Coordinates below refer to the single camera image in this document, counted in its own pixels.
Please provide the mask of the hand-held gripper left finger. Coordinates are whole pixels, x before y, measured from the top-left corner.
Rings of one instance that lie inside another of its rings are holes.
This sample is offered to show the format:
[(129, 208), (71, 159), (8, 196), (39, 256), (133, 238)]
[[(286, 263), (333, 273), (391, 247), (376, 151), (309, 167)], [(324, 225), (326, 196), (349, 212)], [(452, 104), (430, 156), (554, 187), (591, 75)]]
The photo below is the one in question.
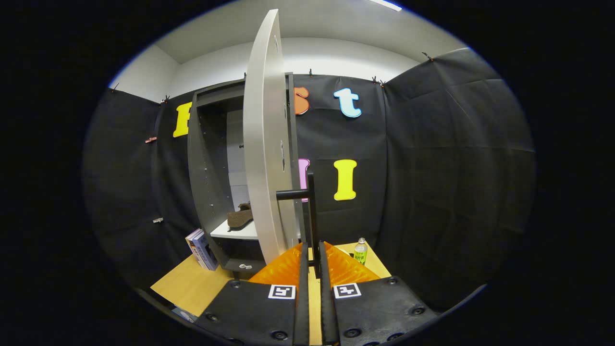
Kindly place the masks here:
[(195, 324), (235, 346), (309, 345), (309, 249), (287, 250), (250, 280), (230, 280)]

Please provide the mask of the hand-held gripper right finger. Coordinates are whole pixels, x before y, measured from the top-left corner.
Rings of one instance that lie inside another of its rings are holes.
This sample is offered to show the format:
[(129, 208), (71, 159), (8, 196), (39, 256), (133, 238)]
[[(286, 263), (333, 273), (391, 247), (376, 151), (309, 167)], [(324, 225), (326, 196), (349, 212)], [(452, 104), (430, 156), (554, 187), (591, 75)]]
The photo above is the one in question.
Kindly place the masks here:
[(437, 320), (401, 278), (366, 275), (365, 266), (326, 242), (319, 253), (325, 346), (391, 346)]

